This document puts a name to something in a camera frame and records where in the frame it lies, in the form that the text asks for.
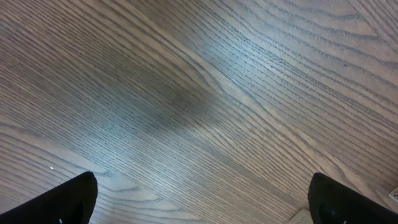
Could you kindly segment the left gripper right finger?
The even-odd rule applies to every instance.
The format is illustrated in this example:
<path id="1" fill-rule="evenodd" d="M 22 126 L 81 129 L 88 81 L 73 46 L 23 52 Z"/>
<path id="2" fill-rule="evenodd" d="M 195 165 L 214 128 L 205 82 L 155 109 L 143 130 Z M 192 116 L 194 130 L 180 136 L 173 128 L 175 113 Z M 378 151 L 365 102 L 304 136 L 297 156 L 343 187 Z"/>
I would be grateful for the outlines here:
<path id="1" fill-rule="evenodd" d="M 397 224 L 397 214 L 317 172 L 308 188 L 314 224 Z"/>

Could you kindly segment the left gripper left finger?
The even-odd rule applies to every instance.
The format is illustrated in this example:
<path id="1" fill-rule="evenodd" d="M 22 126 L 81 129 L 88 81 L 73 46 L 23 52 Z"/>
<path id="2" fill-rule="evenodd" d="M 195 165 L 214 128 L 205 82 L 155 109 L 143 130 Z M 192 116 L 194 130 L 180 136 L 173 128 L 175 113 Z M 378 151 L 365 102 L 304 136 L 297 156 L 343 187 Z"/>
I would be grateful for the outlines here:
<path id="1" fill-rule="evenodd" d="M 1 214 L 1 224 L 88 224 L 98 196 L 94 173 L 84 172 L 69 181 Z"/>

